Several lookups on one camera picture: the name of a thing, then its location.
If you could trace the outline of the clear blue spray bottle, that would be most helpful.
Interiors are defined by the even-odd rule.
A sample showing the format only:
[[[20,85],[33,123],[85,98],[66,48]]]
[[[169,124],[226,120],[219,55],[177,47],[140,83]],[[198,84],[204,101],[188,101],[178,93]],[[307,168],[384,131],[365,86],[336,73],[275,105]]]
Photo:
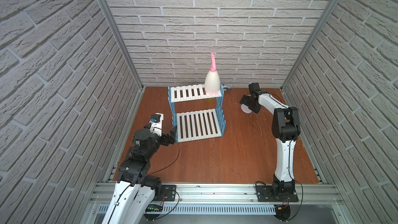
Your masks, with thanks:
[[[221,84],[221,89],[222,89],[222,91],[231,91],[232,90],[232,88],[230,88],[226,85],[223,85],[223,84]]]

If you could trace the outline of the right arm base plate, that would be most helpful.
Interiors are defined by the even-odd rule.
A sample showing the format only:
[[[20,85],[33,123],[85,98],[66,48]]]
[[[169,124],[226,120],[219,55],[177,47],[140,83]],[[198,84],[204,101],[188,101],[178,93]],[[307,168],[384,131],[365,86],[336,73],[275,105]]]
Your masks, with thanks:
[[[273,189],[271,185],[255,185],[256,195],[259,202],[299,202],[295,191],[281,191]]]

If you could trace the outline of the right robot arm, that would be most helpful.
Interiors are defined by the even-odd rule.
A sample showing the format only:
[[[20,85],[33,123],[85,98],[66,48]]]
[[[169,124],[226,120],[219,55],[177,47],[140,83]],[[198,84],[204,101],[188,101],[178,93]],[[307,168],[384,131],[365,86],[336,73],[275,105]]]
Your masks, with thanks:
[[[293,194],[293,154],[301,132],[299,110],[280,102],[271,93],[262,91],[258,83],[251,83],[248,88],[249,95],[243,95],[239,103],[256,114],[263,107],[273,114],[271,131],[277,142],[277,166],[272,182],[273,197],[281,198],[282,195]]]

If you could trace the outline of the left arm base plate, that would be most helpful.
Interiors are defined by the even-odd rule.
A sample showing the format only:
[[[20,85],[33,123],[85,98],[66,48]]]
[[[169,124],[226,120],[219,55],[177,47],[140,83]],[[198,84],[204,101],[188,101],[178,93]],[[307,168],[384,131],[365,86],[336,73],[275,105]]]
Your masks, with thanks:
[[[160,185],[155,187],[155,202],[174,202],[176,198],[176,185]]]

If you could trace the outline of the blue pink spray bottle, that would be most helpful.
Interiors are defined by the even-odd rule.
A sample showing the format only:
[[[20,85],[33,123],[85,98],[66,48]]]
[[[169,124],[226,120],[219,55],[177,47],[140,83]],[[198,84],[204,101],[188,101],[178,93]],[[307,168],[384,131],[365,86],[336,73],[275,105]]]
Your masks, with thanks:
[[[246,114],[251,114],[251,113],[252,113],[252,110],[251,110],[247,105],[245,105],[245,104],[242,104],[242,105],[241,105],[241,110],[242,110],[244,113],[246,113]]]

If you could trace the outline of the white pink spray bottle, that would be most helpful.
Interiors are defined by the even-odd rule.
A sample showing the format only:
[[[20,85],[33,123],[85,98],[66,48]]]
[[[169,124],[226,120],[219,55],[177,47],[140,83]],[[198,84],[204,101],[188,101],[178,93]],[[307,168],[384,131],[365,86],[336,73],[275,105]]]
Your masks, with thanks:
[[[215,54],[213,52],[211,55],[211,67],[205,78],[205,91],[209,95],[217,94],[220,91],[220,77],[216,68]]]

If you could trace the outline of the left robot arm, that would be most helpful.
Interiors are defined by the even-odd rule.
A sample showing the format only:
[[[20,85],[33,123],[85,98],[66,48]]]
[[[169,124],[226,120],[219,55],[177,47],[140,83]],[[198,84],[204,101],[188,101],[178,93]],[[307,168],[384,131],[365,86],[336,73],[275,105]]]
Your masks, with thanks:
[[[130,154],[119,167],[112,200],[102,221],[104,224],[137,224],[150,203],[162,198],[162,182],[148,173],[150,159],[160,146],[175,144],[177,126],[163,134],[159,127],[148,124],[134,133]]]

